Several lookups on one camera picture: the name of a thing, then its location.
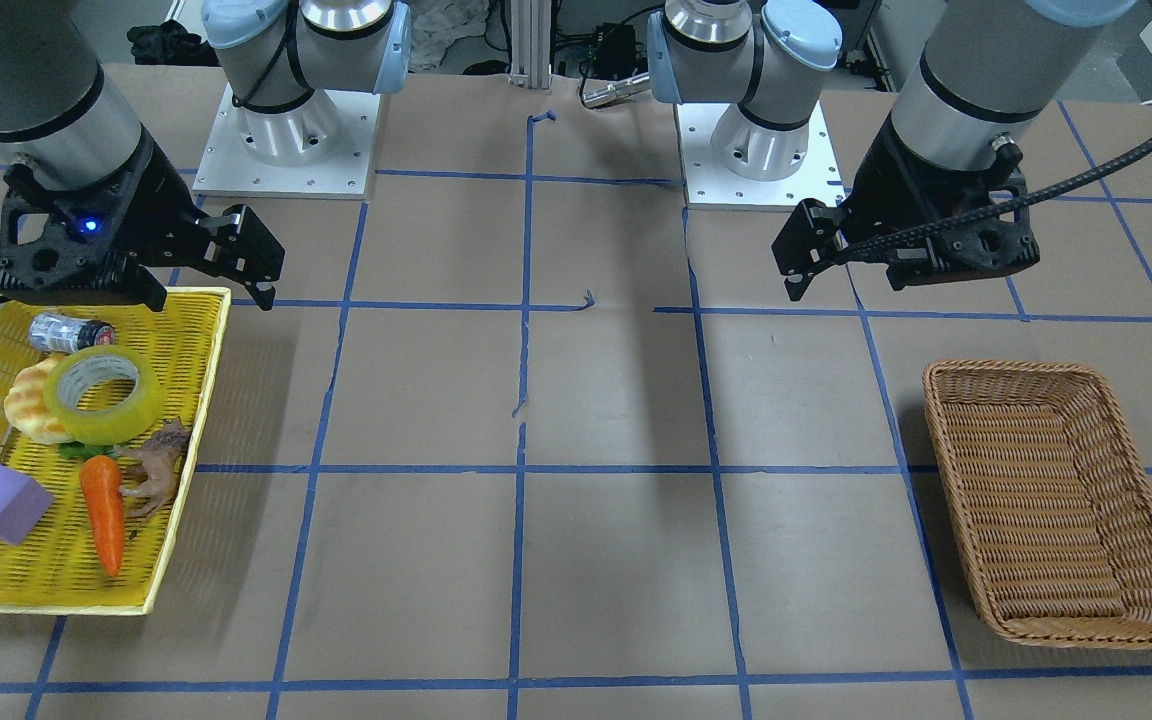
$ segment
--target bread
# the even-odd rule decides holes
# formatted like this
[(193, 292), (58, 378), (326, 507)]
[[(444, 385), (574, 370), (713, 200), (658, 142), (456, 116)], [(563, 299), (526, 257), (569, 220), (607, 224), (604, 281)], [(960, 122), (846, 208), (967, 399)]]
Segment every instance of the bread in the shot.
[(15, 384), (3, 399), (3, 412), (14, 429), (41, 445), (73, 442), (74, 435), (65, 432), (60, 419), (41, 401), (41, 384), (65, 357), (52, 355), (47, 359), (20, 370)]

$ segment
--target brown wicker basket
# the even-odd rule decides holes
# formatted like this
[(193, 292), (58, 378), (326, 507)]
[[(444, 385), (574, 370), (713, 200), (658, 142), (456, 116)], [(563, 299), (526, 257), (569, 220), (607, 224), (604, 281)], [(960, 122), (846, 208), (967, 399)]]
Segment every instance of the brown wicker basket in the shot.
[(1021, 644), (1152, 650), (1152, 491), (1106, 379), (941, 359), (923, 388), (984, 623)]

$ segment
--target white mounting plate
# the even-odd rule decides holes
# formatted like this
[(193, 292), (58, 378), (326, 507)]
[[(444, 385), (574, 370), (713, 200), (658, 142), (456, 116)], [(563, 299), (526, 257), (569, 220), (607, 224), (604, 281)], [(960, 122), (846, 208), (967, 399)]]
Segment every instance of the white mounting plate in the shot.
[(332, 154), (309, 165), (279, 167), (262, 162), (238, 135), (237, 114), (225, 86), (207, 146), (198, 161), (194, 191), (222, 197), (317, 197), (325, 200), (365, 200), (376, 150), (376, 119), (380, 96), (367, 92), (325, 91), (340, 113), (344, 137)]
[(832, 206), (842, 200), (842, 176), (833, 156), (829, 131), (818, 103), (812, 109), (812, 136), (799, 169), (782, 181), (753, 181), (728, 170), (708, 145), (723, 103), (677, 105), (679, 147), (682, 176), (687, 183), (687, 206), (712, 210), (793, 210), (804, 197)]

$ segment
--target orange carrot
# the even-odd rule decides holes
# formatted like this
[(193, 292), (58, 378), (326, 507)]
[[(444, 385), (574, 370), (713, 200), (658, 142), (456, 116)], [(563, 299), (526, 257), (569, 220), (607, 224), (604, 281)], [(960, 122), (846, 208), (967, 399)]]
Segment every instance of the orange carrot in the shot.
[(123, 497), (118, 488), (123, 484), (123, 470), (108, 455), (97, 455), (83, 462), (78, 484), (88, 501), (88, 520), (92, 524), (96, 555), (111, 578), (123, 566)]

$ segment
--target tape roll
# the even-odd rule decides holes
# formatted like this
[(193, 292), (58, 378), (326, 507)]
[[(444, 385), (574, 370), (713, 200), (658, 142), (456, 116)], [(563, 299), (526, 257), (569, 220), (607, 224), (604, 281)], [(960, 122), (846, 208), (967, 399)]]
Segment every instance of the tape roll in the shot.
[[(136, 387), (118, 406), (79, 410), (84, 393), (100, 382), (124, 379)], [(78, 442), (116, 445), (145, 432), (162, 416), (162, 388), (150, 361), (131, 348), (98, 344), (65, 357), (47, 376), (41, 401)]]

